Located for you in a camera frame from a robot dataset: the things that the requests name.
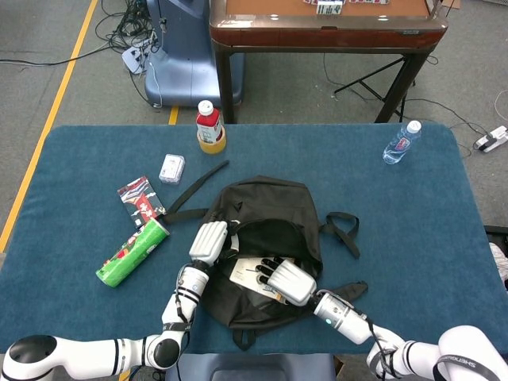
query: blue machine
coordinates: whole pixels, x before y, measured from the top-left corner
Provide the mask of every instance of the blue machine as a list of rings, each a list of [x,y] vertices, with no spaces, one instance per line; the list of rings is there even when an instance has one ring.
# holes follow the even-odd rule
[[[147,5],[160,45],[146,65],[144,89],[150,103],[197,106],[207,99],[220,106],[209,0],[148,0]],[[235,104],[243,97],[244,62],[243,53],[231,56]]]

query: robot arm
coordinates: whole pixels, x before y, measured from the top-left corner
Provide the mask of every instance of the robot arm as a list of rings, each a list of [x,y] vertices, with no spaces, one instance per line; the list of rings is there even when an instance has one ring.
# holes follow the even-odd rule
[[[264,260],[257,270],[266,283],[296,306],[314,306],[314,315],[355,344],[373,337],[367,357],[371,372],[380,379],[419,375],[436,381],[508,380],[508,366],[485,334],[463,325],[449,329],[439,344],[404,341],[372,321],[349,302],[330,291],[316,291],[315,280],[289,260]]]
[[[202,225],[190,249],[192,264],[180,270],[175,293],[162,315],[163,332],[143,339],[71,341],[53,336],[23,338],[7,350],[0,381],[49,381],[52,369],[63,366],[73,379],[119,375],[131,367],[148,365],[167,370],[176,364],[182,340],[194,320],[194,311],[227,236],[228,225]]]

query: blue tablecloth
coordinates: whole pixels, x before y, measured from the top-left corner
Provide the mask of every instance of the blue tablecloth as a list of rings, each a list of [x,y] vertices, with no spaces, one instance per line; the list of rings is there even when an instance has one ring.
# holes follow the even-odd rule
[[[454,325],[476,325],[508,352],[508,298],[489,251],[452,133],[424,125],[400,164],[386,165],[399,125],[231,125],[218,156],[200,151],[194,126],[66,126],[51,132],[0,273],[0,351],[46,333],[77,340],[139,338],[160,315],[197,221],[171,237],[118,288],[96,276],[135,231],[117,189],[146,175],[171,204],[214,165],[230,159],[183,207],[209,206],[237,180],[267,175],[305,183],[318,215],[360,217],[359,260],[321,239],[320,287],[365,280],[356,305],[407,340],[437,342]],[[178,186],[158,180],[166,153],[185,156]],[[366,352],[309,317],[258,338],[251,352]],[[199,308],[189,352],[237,352],[230,331]]]

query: wooden table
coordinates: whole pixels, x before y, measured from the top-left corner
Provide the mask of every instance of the wooden table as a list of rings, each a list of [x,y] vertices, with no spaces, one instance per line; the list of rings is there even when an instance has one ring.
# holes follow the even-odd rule
[[[234,123],[229,57],[235,52],[402,54],[404,62],[375,122],[387,122],[448,28],[438,0],[346,3],[341,15],[302,0],[210,0],[210,35],[225,123]]]

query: pringles can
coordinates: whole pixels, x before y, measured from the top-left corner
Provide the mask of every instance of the pringles can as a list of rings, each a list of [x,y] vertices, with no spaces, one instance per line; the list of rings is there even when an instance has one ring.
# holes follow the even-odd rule
[[[155,218],[150,218],[95,274],[108,286],[118,286],[167,236],[169,232]]]

